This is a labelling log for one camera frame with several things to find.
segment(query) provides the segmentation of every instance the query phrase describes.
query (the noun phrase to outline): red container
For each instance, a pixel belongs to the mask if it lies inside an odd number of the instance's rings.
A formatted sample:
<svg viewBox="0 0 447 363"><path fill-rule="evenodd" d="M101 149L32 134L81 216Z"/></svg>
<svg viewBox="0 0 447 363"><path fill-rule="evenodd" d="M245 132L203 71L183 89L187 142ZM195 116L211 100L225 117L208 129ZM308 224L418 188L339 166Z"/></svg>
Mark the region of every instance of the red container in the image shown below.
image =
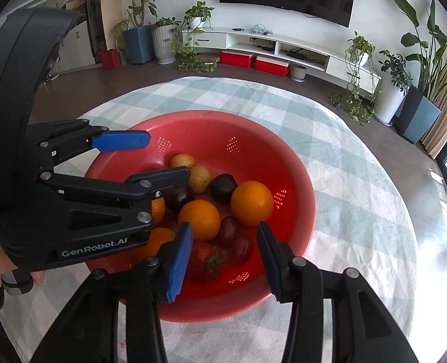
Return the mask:
<svg viewBox="0 0 447 363"><path fill-rule="evenodd" d="M102 61L103 71L112 71L121 67L119 52L116 49L109 49L99 54Z"/></svg>
<svg viewBox="0 0 447 363"><path fill-rule="evenodd" d="M237 183L257 180L274 196L269 223L279 241L287 242L303 256L311 241L316 217L314 190L307 171L294 151L267 128L243 117L214 111L169 113L144 121L131 129L143 129L151 143L141 150L115 151L97 156L88 178L124 182L130 175L169 167L171 159L188 153L206 166L212 176L230 173ZM209 194L197 199L211 200ZM221 218L228 205L217 206ZM167 211L165 222L173 222ZM244 231L254 239L254 251L243 265L227 264L223 275L204 283L186 278L172 304L160 304L161 319L204 322L228 318L251 309L270 296L256 244L256 228ZM90 270L110 273L126 270L137 260L131 251L87 262Z"/></svg>
<svg viewBox="0 0 447 363"><path fill-rule="evenodd" d="M250 68L255 60L255 55L245 52L225 52L220 55L222 64L236 65L238 67Z"/></svg>
<svg viewBox="0 0 447 363"><path fill-rule="evenodd" d="M289 73L289 63L267 57L257 57L254 68L259 71L269 72L280 76L287 76Z"/></svg>

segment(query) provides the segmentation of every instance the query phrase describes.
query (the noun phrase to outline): blue rubber fingertip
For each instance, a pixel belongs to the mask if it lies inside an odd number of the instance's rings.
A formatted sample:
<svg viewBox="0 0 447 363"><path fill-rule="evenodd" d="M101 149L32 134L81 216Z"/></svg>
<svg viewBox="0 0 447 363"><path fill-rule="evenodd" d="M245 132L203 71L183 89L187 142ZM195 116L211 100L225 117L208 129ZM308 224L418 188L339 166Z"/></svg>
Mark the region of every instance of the blue rubber fingertip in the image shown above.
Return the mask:
<svg viewBox="0 0 447 363"><path fill-rule="evenodd" d="M118 151L144 149L151 137L147 132L103 132L92 140L92 147L99 151Z"/></svg>
<svg viewBox="0 0 447 363"><path fill-rule="evenodd" d="M190 259L191 248L193 247L193 229L191 228L191 225L187 224L182 233L184 234L183 239L181 240L173 265L169 269L169 282L168 289L166 290L166 297L170 303L174 302L176 296L181 291L186 267Z"/></svg>
<svg viewBox="0 0 447 363"><path fill-rule="evenodd" d="M264 264L265 275L267 276L270 292L276 297L277 300L280 300L282 296L281 274L279 272L277 261L272 253L270 244L266 240L263 231L259 230L260 228L261 226L259 225L257 229L257 245L259 247L262 263Z"/></svg>

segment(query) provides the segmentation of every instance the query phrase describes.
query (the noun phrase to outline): blue planter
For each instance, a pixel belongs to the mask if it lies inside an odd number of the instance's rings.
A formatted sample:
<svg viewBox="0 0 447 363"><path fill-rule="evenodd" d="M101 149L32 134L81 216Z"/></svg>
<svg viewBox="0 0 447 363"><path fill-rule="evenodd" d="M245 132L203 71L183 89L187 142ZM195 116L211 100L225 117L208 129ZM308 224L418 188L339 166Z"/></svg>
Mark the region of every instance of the blue planter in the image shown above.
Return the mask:
<svg viewBox="0 0 447 363"><path fill-rule="evenodd" d="M155 59L153 37L151 35L152 27L143 26L123 31L124 42L130 53L131 63L143 64Z"/></svg>
<svg viewBox="0 0 447 363"><path fill-rule="evenodd" d="M425 135L439 114L440 110L412 86L403 102L396 124L397 131L407 141L415 144Z"/></svg>

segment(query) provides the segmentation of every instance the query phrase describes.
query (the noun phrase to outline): round table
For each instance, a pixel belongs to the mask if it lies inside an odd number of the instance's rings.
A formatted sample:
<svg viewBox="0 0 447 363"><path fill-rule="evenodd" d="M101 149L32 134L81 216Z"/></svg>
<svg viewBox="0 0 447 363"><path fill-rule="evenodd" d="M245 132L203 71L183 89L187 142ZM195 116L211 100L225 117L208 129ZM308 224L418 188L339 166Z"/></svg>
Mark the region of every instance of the round table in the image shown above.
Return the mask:
<svg viewBox="0 0 447 363"><path fill-rule="evenodd" d="M128 129L163 113L220 110L267 127L298 154L316 195L317 219L306 258L341 273L357 268L409 335L416 290L416 238L405 203L375 156L333 112L288 91L227 78L185 77L119 96L85 114L93 125ZM97 150L56 171L84 175ZM43 287L9 297L0 319L28 361L58 312L89 274L84 264L49 270ZM120 305L120 318L125 318ZM281 361L290 304L267 299L233 318L162 322L169 362ZM331 361L331 308L325 303L323 362ZM118 355L126 358L123 319Z"/></svg>

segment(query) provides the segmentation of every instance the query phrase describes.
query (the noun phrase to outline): white tv cabinet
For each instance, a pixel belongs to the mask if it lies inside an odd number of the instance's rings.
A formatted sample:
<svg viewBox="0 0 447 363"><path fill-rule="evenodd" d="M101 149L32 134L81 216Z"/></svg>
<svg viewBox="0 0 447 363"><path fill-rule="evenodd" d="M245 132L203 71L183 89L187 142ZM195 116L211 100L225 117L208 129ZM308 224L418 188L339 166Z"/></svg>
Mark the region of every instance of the white tv cabinet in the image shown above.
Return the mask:
<svg viewBox="0 0 447 363"><path fill-rule="evenodd" d="M205 28L205 33L195 34L195 41L198 48L210 48L221 50L235 50L240 52L255 53L265 56L272 56L294 64L305 66L308 74L320 77L329 82L346 87L350 81L350 74L346 67L345 57L323 48L296 38L283 35L262 35L251 33L250 31L234 31L231 28ZM268 52L258 47L271 46L269 41L275 42L275 51ZM287 56L287 51L302 49L303 53L311 61L303 61ZM373 94L380 76L366 68L360 69L360 87L367 93Z"/></svg>

